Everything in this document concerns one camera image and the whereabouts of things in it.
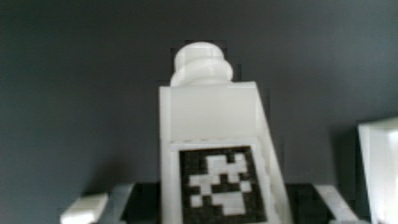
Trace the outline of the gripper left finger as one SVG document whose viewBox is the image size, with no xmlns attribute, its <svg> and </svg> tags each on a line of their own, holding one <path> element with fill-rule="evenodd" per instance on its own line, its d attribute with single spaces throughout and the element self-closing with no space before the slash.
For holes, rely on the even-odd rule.
<svg viewBox="0 0 398 224">
<path fill-rule="evenodd" d="M 79 196 L 58 224 L 159 224 L 159 184 L 129 183 Z"/>
</svg>

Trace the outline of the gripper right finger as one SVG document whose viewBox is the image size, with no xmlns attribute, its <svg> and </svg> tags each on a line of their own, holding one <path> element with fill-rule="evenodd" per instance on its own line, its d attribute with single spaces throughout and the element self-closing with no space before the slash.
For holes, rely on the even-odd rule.
<svg viewBox="0 0 398 224">
<path fill-rule="evenodd" d="M 333 185 L 287 184 L 294 224 L 371 224 L 348 206 Z"/>
</svg>

